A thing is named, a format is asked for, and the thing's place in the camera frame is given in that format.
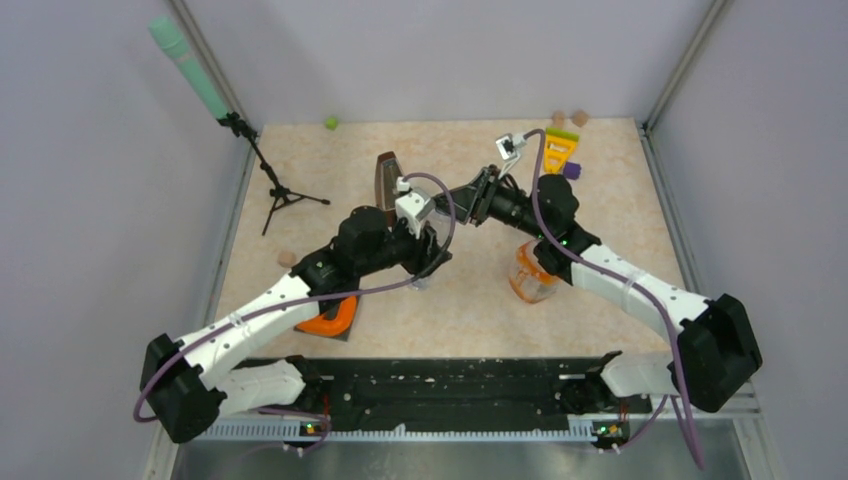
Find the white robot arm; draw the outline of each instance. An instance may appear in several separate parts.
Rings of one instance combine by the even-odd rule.
[[[514,145],[503,146],[505,160],[517,159],[509,152]],[[491,217],[542,238],[530,197],[514,182],[504,182],[508,176],[491,165],[468,185],[452,190],[457,221],[480,225]],[[435,230],[424,222],[434,208],[449,211],[446,195],[430,198],[403,181],[398,182],[398,190],[403,195],[395,202],[398,220],[392,228],[381,210],[359,207],[340,224],[329,245],[304,257],[250,303],[176,341],[161,335],[150,342],[141,388],[149,391],[147,402],[173,441],[191,440],[220,415],[302,401],[310,390],[309,382],[320,381],[320,375],[310,371],[301,357],[233,369],[283,331],[355,295],[351,291],[358,288],[362,276],[398,264],[410,274],[426,276],[450,259],[447,244],[439,247]],[[713,301],[686,292],[623,260],[575,222],[579,203],[561,175],[539,179],[538,199],[547,228],[571,252],[564,255],[559,245],[543,239],[534,249],[539,264],[549,274],[617,304],[667,341],[676,339],[692,405],[717,411],[760,367],[762,358],[738,300],[723,295]],[[602,265],[627,281],[587,263]],[[667,310],[671,336],[665,318],[640,289]],[[293,303],[281,309],[283,302]],[[600,379],[596,383],[603,384],[604,395],[623,398],[676,395],[679,391],[668,353],[615,352],[604,359],[605,364],[587,372]],[[161,374],[167,362],[172,362],[172,367]]]

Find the microphone stand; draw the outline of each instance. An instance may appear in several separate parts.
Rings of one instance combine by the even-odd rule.
[[[226,117],[219,118],[218,123],[223,127],[229,127],[233,131],[233,135],[236,137],[244,137],[247,139],[250,146],[253,148],[253,151],[256,152],[256,156],[259,157],[259,168],[268,175],[268,179],[270,179],[271,183],[274,185],[274,188],[270,191],[270,195],[274,198],[274,203],[271,205],[271,210],[268,211],[268,218],[265,220],[265,227],[262,229],[263,237],[265,236],[265,232],[268,231],[268,225],[271,223],[271,216],[273,216],[274,212],[281,208],[287,207],[301,200],[313,200],[324,205],[330,204],[330,201],[326,198],[316,198],[303,193],[293,192],[283,186],[277,178],[277,174],[274,173],[274,169],[271,168],[271,164],[265,160],[265,156],[263,156],[262,152],[259,151],[259,146],[256,144],[256,138],[259,134],[256,130],[251,128],[251,126],[248,125],[238,113],[230,112]]]

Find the mint green microphone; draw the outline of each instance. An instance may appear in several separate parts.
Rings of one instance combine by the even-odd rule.
[[[167,16],[161,16],[150,22],[147,29],[150,30],[150,35],[153,36],[153,40],[156,41],[159,48],[180,69],[186,81],[194,89],[194,93],[209,109],[209,113],[217,120],[225,119],[229,112],[227,105],[221,100],[212,80],[203,71],[203,67],[200,66],[200,62],[197,61],[197,57],[191,51],[183,33],[174,22]]]

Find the cable tie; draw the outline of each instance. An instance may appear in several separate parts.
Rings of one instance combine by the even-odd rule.
[[[624,309],[624,313],[628,315],[630,312],[630,289],[633,288],[633,284],[639,281],[642,277],[645,276],[647,272],[641,269],[635,269],[630,272],[630,275],[627,276],[627,282],[624,283],[624,287],[621,289],[621,307]]]
[[[236,312],[229,314],[229,316],[227,316],[227,320],[229,320],[235,328],[241,328],[244,326],[243,317]]]

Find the orange dustpan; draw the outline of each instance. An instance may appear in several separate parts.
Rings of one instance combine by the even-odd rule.
[[[297,324],[294,329],[310,335],[347,341],[358,306],[359,297],[345,298],[323,314]]]

